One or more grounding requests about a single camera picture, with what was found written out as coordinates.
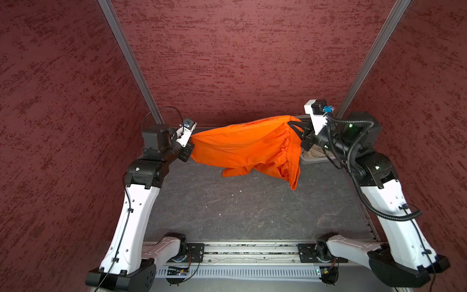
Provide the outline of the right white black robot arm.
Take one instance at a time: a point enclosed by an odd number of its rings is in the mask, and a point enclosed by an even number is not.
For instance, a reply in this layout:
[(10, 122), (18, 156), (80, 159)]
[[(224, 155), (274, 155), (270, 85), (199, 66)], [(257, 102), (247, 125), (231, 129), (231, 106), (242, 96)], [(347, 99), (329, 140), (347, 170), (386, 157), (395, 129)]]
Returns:
[(312, 115), (310, 121), (289, 122), (302, 147), (319, 146), (335, 167), (347, 172), (364, 207), (378, 217), (385, 242), (361, 242), (329, 232), (318, 238), (310, 256), (336, 273), (340, 260), (370, 269), (392, 288), (433, 284), (451, 264), (431, 247), (417, 219), (421, 210), (409, 204), (399, 176), (384, 154), (374, 148), (382, 125), (369, 113), (339, 119), (332, 113)]

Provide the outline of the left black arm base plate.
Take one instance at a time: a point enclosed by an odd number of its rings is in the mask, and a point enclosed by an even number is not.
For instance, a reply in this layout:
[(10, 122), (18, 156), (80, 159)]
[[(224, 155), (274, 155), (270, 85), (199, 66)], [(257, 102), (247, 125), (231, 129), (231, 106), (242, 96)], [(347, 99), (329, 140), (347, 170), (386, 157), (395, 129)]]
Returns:
[(204, 257), (204, 250), (206, 245), (204, 243), (188, 243), (187, 252), (182, 263), (201, 263)]

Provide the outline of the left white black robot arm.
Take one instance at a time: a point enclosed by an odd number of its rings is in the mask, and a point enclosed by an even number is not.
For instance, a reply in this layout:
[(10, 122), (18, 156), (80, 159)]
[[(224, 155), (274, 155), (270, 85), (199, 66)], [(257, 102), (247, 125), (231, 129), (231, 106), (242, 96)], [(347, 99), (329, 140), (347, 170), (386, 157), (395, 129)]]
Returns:
[(169, 166), (177, 159), (186, 162), (190, 158), (194, 148), (190, 137), (196, 126), (185, 119), (179, 129), (163, 124), (142, 132), (142, 156), (130, 164), (124, 176), (124, 204), (113, 239), (100, 266), (88, 272), (87, 286), (96, 291), (147, 292), (162, 265), (186, 256), (186, 236), (178, 233), (166, 234), (148, 259), (142, 257), (142, 248)]

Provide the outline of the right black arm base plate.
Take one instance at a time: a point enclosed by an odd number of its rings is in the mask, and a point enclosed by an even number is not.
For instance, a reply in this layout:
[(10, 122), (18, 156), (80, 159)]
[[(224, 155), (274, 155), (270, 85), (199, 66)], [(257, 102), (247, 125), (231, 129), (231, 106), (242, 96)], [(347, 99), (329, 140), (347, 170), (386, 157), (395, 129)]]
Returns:
[(303, 264), (341, 264), (347, 259), (334, 257), (325, 243), (301, 243), (297, 245), (300, 262)]

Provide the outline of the orange shorts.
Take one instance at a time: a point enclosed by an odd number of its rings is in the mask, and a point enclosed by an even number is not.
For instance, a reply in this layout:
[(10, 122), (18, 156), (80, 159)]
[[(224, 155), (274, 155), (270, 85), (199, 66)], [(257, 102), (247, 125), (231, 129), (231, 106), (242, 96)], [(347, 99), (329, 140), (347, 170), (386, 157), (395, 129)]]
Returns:
[(300, 176), (299, 135), (289, 122), (293, 116), (276, 116), (244, 124), (203, 131), (192, 136), (191, 158), (200, 164), (223, 169), (222, 176), (248, 175), (256, 170), (285, 180), (296, 190)]

